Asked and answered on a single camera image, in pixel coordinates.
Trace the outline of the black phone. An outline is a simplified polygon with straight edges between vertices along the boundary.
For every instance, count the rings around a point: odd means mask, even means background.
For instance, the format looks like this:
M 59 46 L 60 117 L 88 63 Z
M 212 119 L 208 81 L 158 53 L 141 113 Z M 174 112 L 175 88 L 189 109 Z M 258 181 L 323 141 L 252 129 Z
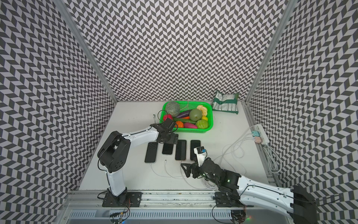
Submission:
M 157 158 L 158 143 L 149 142 L 147 145 L 147 151 L 145 155 L 145 163 L 155 163 Z
M 196 158 L 196 154 L 195 154 L 195 148 L 200 147 L 201 146 L 201 141 L 200 140 L 191 140 L 190 141 L 190 160 L 194 161 Z
M 162 148 L 162 154 L 163 155 L 172 155 L 173 153 L 173 144 L 170 143 L 164 143 Z
M 186 160 L 186 140 L 178 140 L 176 145 L 175 160 L 185 161 Z

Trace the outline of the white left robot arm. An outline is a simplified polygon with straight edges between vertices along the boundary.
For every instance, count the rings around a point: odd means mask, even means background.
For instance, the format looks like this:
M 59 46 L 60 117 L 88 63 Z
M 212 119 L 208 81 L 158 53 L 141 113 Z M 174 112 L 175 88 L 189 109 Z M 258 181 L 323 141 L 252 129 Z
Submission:
M 151 124 L 149 127 L 132 132 L 119 133 L 113 131 L 98 152 L 99 163 L 104 166 L 109 183 L 110 193 L 118 197 L 126 191 L 124 167 L 129 151 L 140 145 L 156 142 L 176 144 L 177 124 L 172 119 L 166 119 L 159 124 Z

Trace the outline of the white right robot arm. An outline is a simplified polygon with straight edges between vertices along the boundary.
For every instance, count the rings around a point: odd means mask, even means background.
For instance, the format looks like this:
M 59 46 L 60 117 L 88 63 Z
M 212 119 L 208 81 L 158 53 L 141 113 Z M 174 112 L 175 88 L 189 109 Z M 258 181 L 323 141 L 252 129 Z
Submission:
M 221 207 L 260 207 L 291 218 L 295 224 L 316 224 L 317 200 L 299 185 L 275 187 L 222 169 L 210 158 L 202 164 L 182 163 L 187 178 L 203 178 L 218 188 L 216 204 Z

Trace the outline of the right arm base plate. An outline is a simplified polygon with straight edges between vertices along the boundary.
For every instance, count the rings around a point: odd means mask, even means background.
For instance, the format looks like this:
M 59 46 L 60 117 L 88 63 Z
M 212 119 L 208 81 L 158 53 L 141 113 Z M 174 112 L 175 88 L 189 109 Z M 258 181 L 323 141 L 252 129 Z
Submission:
M 216 207 L 224 208 L 224 207 L 238 207 L 244 208 L 245 205 L 241 203 L 238 199 L 233 199 L 223 192 L 215 192 L 213 196 L 213 200 L 215 200 Z

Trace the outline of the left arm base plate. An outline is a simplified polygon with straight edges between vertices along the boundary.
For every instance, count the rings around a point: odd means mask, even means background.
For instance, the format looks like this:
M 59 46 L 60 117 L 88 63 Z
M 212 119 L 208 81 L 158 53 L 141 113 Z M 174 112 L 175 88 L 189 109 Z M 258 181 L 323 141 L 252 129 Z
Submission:
M 108 191 L 103 199 L 102 207 L 125 207 L 136 208 L 140 206 L 142 199 L 142 192 L 124 191 L 119 196 L 114 196 Z

